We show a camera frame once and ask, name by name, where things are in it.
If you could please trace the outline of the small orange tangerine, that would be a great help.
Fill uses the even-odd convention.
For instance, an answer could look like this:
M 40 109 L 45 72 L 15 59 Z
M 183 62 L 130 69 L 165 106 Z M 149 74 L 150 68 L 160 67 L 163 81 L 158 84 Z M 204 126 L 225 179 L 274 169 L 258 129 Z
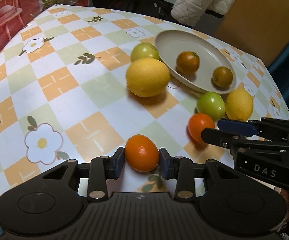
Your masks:
M 159 162 L 156 145 L 146 136 L 137 134 L 130 137 L 125 145 L 125 158 L 128 164 L 138 172 L 149 172 Z

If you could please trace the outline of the brown-green speckled orange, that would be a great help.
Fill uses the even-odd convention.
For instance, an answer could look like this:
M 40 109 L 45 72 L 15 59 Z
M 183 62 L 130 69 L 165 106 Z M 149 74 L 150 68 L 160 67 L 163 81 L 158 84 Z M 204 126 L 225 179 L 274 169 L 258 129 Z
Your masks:
M 218 67 L 213 71 L 212 81 L 219 88 L 227 88 L 233 81 L 233 73 L 227 67 Z

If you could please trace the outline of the small brownish orange fruit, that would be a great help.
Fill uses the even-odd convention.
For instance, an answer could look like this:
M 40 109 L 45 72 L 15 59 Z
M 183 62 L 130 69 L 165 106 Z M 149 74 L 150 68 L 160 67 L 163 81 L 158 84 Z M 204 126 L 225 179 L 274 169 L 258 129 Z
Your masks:
M 200 66 L 200 57 L 193 51 L 184 51 L 176 59 L 176 67 L 185 75 L 193 75 Z

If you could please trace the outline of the yellow lemon right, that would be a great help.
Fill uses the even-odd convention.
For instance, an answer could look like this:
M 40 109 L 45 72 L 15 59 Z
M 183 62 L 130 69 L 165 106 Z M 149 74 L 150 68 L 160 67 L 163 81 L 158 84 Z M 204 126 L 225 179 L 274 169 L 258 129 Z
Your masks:
M 231 120 L 247 121 L 253 112 L 253 97 L 242 88 L 230 92 L 225 100 L 225 112 Z

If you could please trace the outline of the yellow lemon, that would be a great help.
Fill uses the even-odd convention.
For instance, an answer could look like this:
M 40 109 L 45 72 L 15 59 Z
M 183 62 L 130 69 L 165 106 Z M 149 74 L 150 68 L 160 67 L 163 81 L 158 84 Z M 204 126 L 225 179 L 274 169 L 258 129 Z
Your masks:
M 168 67 L 157 59 L 142 58 L 134 61 L 125 74 L 127 88 L 136 96 L 149 98 L 166 90 L 170 81 Z
M 253 112 L 253 97 L 242 88 L 230 92 L 225 100 L 225 112 L 231 120 L 247 121 Z

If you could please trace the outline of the green tomato near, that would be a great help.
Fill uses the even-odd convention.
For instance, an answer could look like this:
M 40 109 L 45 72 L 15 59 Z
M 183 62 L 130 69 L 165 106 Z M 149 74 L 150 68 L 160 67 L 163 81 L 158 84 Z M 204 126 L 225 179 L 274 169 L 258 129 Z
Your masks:
M 198 113 L 210 116 L 213 121 L 218 121 L 225 115 L 225 103 L 223 98 L 215 92 L 206 92 L 197 101 Z

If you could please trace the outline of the green tomato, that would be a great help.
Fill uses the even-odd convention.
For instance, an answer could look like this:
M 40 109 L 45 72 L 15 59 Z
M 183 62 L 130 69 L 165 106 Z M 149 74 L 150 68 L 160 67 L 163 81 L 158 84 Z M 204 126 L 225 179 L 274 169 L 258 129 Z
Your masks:
M 225 115 L 225 103 L 223 98 L 215 92 L 206 92 L 197 101 L 198 113 L 210 116 L 213 121 L 218 121 Z
M 138 59 L 147 57 L 157 60 L 160 59 L 159 52 L 155 46 L 147 42 L 142 42 L 134 47 L 130 55 L 130 60 L 131 62 L 134 62 Z

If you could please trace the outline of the yellow lemon left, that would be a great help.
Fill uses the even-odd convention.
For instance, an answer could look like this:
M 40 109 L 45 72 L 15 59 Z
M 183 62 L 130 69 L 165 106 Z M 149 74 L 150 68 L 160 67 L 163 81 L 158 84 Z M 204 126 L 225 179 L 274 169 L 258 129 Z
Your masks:
M 136 96 L 149 98 L 166 90 L 170 81 L 168 67 L 157 59 L 142 58 L 134 61 L 125 74 L 127 88 Z

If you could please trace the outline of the beige round plate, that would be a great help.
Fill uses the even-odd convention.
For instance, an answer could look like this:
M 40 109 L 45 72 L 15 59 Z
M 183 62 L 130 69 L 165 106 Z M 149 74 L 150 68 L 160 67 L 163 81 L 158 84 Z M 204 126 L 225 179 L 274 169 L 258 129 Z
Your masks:
M 231 63 L 203 38 L 165 30 L 156 36 L 155 47 L 172 76 L 192 90 L 228 94 L 237 86 Z

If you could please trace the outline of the wooden cabinet panel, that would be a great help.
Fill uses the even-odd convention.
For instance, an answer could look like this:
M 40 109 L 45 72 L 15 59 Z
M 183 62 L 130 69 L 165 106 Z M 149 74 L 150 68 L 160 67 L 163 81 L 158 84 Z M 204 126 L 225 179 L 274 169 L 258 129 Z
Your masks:
M 235 0 L 214 35 L 268 66 L 289 43 L 289 0 Z

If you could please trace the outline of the green tomato far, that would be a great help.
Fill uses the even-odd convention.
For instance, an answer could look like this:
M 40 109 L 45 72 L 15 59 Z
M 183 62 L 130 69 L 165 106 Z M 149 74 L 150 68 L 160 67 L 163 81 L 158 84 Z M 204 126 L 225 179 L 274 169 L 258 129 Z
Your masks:
M 131 62 L 134 62 L 138 59 L 147 57 L 157 60 L 160 59 L 159 52 L 155 46 L 147 42 L 142 42 L 134 47 L 130 55 L 130 60 Z

